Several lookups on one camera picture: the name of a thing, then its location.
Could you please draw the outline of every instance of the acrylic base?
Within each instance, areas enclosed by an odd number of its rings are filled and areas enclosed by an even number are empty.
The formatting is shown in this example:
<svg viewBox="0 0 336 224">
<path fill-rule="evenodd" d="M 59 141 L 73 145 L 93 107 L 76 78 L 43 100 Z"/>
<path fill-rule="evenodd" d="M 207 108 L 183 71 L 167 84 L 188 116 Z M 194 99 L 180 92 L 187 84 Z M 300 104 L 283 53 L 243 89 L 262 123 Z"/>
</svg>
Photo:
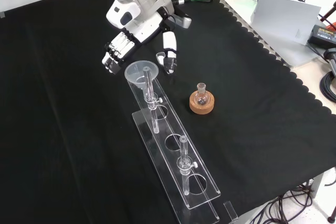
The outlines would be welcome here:
<svg viewBox="0 0 336 224">
<path fill-rule="evenodd" d="M 147 151 L 150 154 L 151 160 L 154 167 L 160 177 L 161 183 L 167 193 L 169 201 L 173 207 L 177 219 L 180 224 L 193 224 L 193 223 L 203 223 L 203 224 L 214 224 L 219 222 L 218 214 L 216 213 L 212 203 L 210 201 L 201 204 L 195 208 L 188 209 L 183 197 L 181 197 L 181 192 L 176 186 L 173 179 L 172 173 L 167 166 L 165 159 L 162 156 L 162 152 L 157 144 L 157 140 L 154 138 L 152 131 L 143 115 L 143 110 L 132 114 L 135 124 L 139 130 L 141 138 L 146 146 Z M 198 179 L 194 182 L 190 181 L 190 191 L 197 193 L 200 188 L 204 188 Z M 194 194 L 190 193 L 187 198 L 193 197 Z"/>
</svg>

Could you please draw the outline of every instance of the scalloped edge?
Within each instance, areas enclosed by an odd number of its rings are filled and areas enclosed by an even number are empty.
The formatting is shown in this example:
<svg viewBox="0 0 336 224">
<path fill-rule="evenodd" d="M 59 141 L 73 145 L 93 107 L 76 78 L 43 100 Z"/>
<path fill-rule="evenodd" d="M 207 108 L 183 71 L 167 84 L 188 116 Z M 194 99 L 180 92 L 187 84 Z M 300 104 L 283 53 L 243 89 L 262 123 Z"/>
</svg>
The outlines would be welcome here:
<svg viewBox="0 0 336 224">
<path fill-rule="evenodd" d="M 307 93 L 307 96 L 313 100 L 316 105 L 320 106 L 322 110 L 324 110 L 329 116 L 332 116 L 336 120 L 336 114 L 333 114 L 331 109 L 327 106 L 324 106 L 321 100 L 316 98 L 316 95 L 311 93 L 309 91 L 309 88 L 306 85 L 303 85 L 303 81 L 298 78 L 297 74 L 292 71 L 293 67 L 286 63 L 285 60 L 283 60 L 280 55 L 271 47 L 268 45 L 268 43 L 248 24 L 244 21 L 244 19 L 225 1 L 225 0 L 214 0 L 214 2 L 219 3 L 222 5 L 222 8 L 227 11 L 230 15 L 232 15 L 233 19 L 235 19 L 235 22 L 239 23 L 240 27 L 245 33 L 248 33 L 249 36 L 253 36 L 255 41 L 258 42 L 258 44 L 262 45 L 262 50 L 268 51 L 268 54 L 275 60 L 280 61 L 282 63 L 282 67 L 285 67 L 289 69 L 289 74 L 292 75 L 295 78 L 295 82 L 300 84 L 304 91 Z"/>
</svg>

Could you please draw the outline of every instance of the robotic hand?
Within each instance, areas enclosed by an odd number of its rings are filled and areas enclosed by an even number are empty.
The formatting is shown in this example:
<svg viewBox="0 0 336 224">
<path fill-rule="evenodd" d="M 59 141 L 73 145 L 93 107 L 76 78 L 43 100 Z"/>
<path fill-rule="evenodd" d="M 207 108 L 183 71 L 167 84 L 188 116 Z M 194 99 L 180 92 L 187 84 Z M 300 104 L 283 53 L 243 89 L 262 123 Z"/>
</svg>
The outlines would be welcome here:
<svg viewBox="0 0 336 224">
<path fill-rule="evenodd" d="M 173 6 L 171 0 L 115 0 L 107 19 L 121 29 L 121 33 L 105 45 L 106 55 L 102 63 L 111 73 L 116 74 L 135 50 L 161 31 L 165 56 L 158 61 L 167 73 L 174 72 L 177 66 L 176 38 L 165 21 L 174 20 L 177 25 L 188 28 L 191 19 Z"/>
</svg>

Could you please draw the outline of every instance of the funnel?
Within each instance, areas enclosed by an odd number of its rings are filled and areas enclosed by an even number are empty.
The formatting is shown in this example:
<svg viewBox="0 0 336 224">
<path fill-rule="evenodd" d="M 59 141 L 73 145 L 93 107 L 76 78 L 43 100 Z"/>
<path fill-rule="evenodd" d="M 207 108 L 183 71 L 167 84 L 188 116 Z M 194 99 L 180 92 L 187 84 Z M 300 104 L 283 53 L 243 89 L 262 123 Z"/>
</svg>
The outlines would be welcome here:
<svg viewBox="0 0 336 224">
<path fill-rule="evenodd" d="M 126 79 L 136 85 L 139 89 L 145 90 L 146 83 L 145 83 L 145 76 L 143 72 L 143 68 L 149 67 L 151 71 L 151 81 L 153 81 L 159 73 L 159 69 L 157 65 L 152 63 L 151 61 L 141 60 L 136 61 L 130 64 L 125 70 L 125 77 Z"/>
</svg>

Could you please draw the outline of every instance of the white floor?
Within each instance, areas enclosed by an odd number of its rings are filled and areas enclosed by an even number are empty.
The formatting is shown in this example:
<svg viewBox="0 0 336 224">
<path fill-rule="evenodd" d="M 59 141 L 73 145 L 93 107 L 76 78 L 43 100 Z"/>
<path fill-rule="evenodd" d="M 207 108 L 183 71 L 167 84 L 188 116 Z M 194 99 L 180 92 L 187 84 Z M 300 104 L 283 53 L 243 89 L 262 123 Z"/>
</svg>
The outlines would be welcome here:
<svg viewBox="0 0 336 224">
<path fill-rule="evenodd" d="M 330 184 L 334 182 L 336 178 L 335 169 L 331 169 L 325 172 L 322 184 Z M 299 196 L 298 200 L 305 203 L 306 196 Z M 285 199 L 284 203 L 284 211 L 287 219 L 290 219 L 294 215 L 296 215 L 302 207 L 292 198 Z M 289 222 L 290 224 L 327 224 L 327 218 L 332 214 L 334 208 L 336 206 L 336 184 L 333 186 L 321 186 L 319 193 L 316 199 L 313 200 L 313 205 L 305 209 L 305 211 L 300 214 L 296 219 Z M 276 208 L 278 205 L 275 204 L 272 208 L 272 215 L 278 216 L 278 212 L 276 212 Z M 264 216 L 263 223 L 269 217 Z"/>
</svg>

